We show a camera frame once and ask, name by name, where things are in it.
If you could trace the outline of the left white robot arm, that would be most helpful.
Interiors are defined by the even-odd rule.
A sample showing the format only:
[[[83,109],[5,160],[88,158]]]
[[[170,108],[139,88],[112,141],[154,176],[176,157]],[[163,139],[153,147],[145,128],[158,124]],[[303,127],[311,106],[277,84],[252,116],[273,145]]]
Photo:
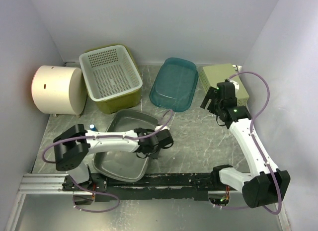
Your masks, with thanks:
[[[83,124],[74,125],[54,139],[55,168],[67,172],[76,187],[86,191],[93,179],[84,158],[103,152],[127,152],[154,157],[161,149],[174,144],[169,127],[158,126],[154,130],[135,128],[125,132],[95,132],[86,130]]]

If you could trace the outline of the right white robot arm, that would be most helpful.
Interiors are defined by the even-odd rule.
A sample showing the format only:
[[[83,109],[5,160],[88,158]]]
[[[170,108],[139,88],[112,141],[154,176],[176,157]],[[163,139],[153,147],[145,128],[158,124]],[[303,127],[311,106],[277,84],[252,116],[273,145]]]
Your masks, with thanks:
[[[210,87],[201,108],[221,119],[234,135],[250,173],[237,171],[231,165],[219,165],[211,172],[211,185],[216,190],[229,186],[239,191],[250,208],[282,204],[290,183],[290,175],[280,170],[270,158],[253,127],[253,119],[246,106],[237,103],[235,85],[230,81]]]

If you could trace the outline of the pale green perforated box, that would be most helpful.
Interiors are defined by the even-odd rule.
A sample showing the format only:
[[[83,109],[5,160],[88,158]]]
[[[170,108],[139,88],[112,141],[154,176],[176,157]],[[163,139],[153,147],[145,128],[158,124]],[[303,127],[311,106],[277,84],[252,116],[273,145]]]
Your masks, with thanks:
[[[205,93],[208,91],[209,87],[216,88],[217,83],[224,82],[226,79],[236,73],[237,71],[232,64],[203,66],[198,72],[199,79]],[[238,106],[247,105],[249,95],[239,76],[233,77],[232,80],[235,80],[239,83],[239,90],[236,91]]]

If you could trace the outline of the large metal tray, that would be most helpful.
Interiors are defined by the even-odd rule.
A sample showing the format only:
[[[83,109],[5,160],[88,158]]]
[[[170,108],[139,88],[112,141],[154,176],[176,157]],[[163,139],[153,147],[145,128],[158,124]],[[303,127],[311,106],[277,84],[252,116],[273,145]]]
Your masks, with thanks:
[[[135,128],[154,129],[158,119],[147,113],[132,109],[117,112],[107,128],[108,132],[125,132]],[[148,168],[149,158],[138,158],[135,153],[96,153],[92,164],[95,170],[109,178],[124,182],[140,180]]]

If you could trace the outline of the blue translucent plastic container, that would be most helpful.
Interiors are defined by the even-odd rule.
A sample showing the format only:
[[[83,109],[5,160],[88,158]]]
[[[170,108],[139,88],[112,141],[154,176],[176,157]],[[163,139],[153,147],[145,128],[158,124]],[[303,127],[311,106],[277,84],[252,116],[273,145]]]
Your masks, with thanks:
[[[157,107],[184,112],[191,106],[197,86],[196,65],[180,58],[168,58],[161,66],[150,92]]]

